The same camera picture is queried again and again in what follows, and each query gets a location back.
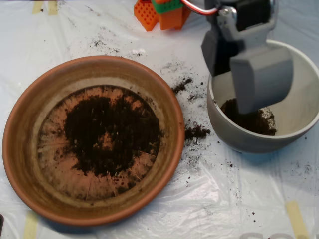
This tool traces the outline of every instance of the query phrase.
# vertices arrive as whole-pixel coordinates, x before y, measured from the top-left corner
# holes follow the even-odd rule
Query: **table surface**
[[[292,238],[285,208],[290,201],[298,203],[310,238],[315,238],[319,125],[274,153],[231,150],[219,142],[207,114],[209,73],[200,49],[209,29],[205,18],[192,14],[182,31],[156,26],[145,32],[133,5],[132,0],[62,0],[58,14],[48,15],[47,2],[43,12],[32,14],[34,2],[0,1],[1,135],[16,100],[35,79],[63,62],[92,55],[135,60],[171,87],[192,78],[177,94],[185,123],[201,124],[211,134],[185,145],[171,181],[149,205],[126,220],[94,228],[66,227],[34,215],[12,189],[1,161],[1,238]],[[270,38],[296,47],[319,66],[318,26],[319,1],[281,0]]]

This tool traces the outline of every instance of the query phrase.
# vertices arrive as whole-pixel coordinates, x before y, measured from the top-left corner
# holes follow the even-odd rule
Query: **yellow tape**
[[[35,1],[32,9],[32,14],[37,14],[41,11],[43,1]]]
[[[48,1],[49,15],[58,15],[58,1]]]
[[[23,239],[36,238],[36,227],[38,225],[38,221],[39,217],[35,212],[30,211],[26,214]]]
[[[303,216],[301,215],[298,203],[296,201],[287,202],[286,209],[296,239],[309,239],[309,234],[303,221]]]

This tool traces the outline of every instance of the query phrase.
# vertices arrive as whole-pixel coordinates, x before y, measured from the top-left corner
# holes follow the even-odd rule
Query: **soil crumb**
[[[127,89],[115,102],[91,96],[67,113],[64,130],[69,149],[76,154],[73,166],[86,175],[111,176],[133,165],[133,157],[145,152],[157,156],[160,146],[159,119],[140,96]],[[141,105],[133,108],[133,102]]]
[[[185,85],[191,82],[193,82],[191,78],[188,78],[188,79],[184,78],[183,82],[179,83],[177,86],[173,87],[171,90],[174,92],[174,94],[177,94],[180,91],[184,91],[186,89]]]
[[[237,109],[237,100],[227,100],[221,107],[224,114],[235,124],[254,133],[274,136],[274,115],[268,108],[262,108],[256,112],[241,115]]]
[[[185,129],[185,140],[205,138],[207,134],[210,134],[210,130],[202,128],[201,125],[194,128],[189,127]]]

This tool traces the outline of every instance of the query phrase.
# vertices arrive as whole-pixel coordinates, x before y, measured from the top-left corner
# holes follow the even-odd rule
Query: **terracotta pot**
[[[159,118],[163,131],[156,160],[145,154],[141,159],[145,167],[131,170],[138,182],[122,191],[116,184],[119,178],[86,176],[72,169],[72,156],[62,155],[62,146],[68,143],[63,142],[63,132],[60,138],[44,133],[56,124],[51,117],[55,106],[61,105],[58,103],[69,101],[70,94],[77,90],[100,85],[138,93]],[[100,92],[89,90],[87,94]],[[53,118],[63,122],[63,117],[61,113]],[[26,89],[6,123],[2,155],[12,187],[30,208],[59,223],[94,226],[128,217],[149,203],[173,175],[183,143],[182,111],[159,75],[131,60],[93,56],[59,65]]]

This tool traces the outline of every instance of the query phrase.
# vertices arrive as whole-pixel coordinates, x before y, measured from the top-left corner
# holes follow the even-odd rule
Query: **orange toy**
[[[159,14],[160,29],[166,30],[181,27],[183,23],[183,8]]]
[[[138,0],[134,5],[134,15],[146,31],[152,31],[159,21],[159,15],[150,0]]]
[[[183,16],[182,16],[182,24],[179,27],[175,27],[176,30],[181,30],[184,26],[186,20],[188,19],[189,15],[191,14],[191,10],[187,7],[183,7]]]
[[[163,3],[168,2],[168,1],[171,1],[171,0],[155,0],[155,2],[158,4],[163,4]]]

